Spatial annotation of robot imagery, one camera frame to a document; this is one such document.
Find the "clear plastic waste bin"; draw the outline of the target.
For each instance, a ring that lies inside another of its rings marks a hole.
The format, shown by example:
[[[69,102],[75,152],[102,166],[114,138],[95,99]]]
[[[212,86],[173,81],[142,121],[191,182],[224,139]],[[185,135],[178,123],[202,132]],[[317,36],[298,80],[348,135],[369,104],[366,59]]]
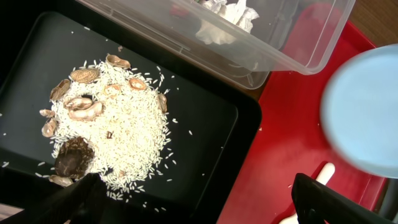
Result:
[[[84,5],[246,89],[325,68],[355,0],[85,0]],[[169,14],[171,5],[187,17]]]

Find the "spilled rice pile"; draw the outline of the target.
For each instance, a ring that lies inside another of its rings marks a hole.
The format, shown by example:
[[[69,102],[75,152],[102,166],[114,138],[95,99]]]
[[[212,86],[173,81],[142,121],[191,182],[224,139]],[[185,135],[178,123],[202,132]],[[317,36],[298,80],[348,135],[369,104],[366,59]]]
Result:
[[[83,137],[95,154],[84,176],[98,174],[113,200],[143,193],[144,182],[160,174],[171,140],[163,80],[122,59],[74,69],[52,90],[51,108],[40,112],[52,157],[68,140]]]

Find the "red snack wrapper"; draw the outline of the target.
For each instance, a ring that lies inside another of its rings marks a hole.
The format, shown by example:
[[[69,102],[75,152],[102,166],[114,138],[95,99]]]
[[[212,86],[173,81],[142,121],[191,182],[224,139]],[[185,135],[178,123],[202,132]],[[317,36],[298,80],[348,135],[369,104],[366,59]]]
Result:
[[[187,17],[190,14],[190,12],[188,9],[185,9],[184,7],[173,4],[170,7],[169,14],[174,17],[183,18],[183,17]]]

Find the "black plastic tray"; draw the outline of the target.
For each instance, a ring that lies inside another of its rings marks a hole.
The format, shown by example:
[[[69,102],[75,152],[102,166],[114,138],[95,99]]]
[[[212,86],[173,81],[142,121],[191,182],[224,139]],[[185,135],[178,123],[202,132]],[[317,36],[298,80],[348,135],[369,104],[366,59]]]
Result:
[[[84,61],[116,54],[164,74],[171,141],[162,175],[129,202],[107,199],[102,223],[215,223],[261,123],[259,104],[76,1],[1,3],[1,203],[32,208],[59,190],[39,114]]]

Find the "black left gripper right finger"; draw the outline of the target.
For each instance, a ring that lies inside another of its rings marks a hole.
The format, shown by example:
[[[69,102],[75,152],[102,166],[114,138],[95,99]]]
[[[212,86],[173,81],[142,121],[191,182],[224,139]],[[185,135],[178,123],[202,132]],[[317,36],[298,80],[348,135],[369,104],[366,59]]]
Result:
[[[303,173],[295,176],[292,200],[299,224],[392,224]]]

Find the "light blue plate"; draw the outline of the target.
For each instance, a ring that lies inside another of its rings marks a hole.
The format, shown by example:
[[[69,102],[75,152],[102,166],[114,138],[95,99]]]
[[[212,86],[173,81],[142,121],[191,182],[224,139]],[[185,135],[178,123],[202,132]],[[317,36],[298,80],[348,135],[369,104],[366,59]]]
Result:
[[[340,66],[326,84],[320,119],[347,163],[397,178],[397,45],[367,50]]]

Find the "red serving tray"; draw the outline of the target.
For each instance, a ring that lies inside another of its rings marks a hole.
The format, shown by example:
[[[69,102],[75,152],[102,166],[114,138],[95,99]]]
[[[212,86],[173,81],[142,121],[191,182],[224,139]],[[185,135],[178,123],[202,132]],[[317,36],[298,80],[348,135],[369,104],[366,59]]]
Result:
[[[259,99],[262,123],[221,212],[221,224],[279,223],[294,213],[294,177],[316,177],[329,162],[335,173],[329,188],[372,210],[385,179],[347,164],[332,150],[320,124],[327,81],[351,57],[373,43],[347,22],[326,67],[315,75],[274,72]]]

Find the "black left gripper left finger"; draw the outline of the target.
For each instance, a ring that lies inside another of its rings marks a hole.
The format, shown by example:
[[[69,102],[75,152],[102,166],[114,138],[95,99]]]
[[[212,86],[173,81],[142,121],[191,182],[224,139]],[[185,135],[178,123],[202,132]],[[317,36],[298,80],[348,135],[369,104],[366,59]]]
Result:
[[[104,182],[88,174],[44,201],[1,221],[1,224],[99,223],[104,212]]]

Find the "white plastic spoon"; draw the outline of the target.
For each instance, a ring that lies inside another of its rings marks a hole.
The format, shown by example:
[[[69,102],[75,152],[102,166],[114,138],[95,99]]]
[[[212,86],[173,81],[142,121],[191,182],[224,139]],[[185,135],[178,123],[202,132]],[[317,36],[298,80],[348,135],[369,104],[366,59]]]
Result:
[[[331,162],[326,163],[320,173],[318,174],[316,181],[326,185],[335,173],[335,165]],[[298,224],[298,215],[294,213],[292,216],[287,217],[279,222],[279,224]]]

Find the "dark brown mushroom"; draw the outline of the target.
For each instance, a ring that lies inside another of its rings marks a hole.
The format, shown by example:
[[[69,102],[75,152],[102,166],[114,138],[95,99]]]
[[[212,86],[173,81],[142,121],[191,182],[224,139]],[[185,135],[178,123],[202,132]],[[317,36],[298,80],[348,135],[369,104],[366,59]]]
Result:
[[[94,151],[83,137],[70,139],[58,152],[55,159],[55,172],[60,177],[82,178],[94,155]]]

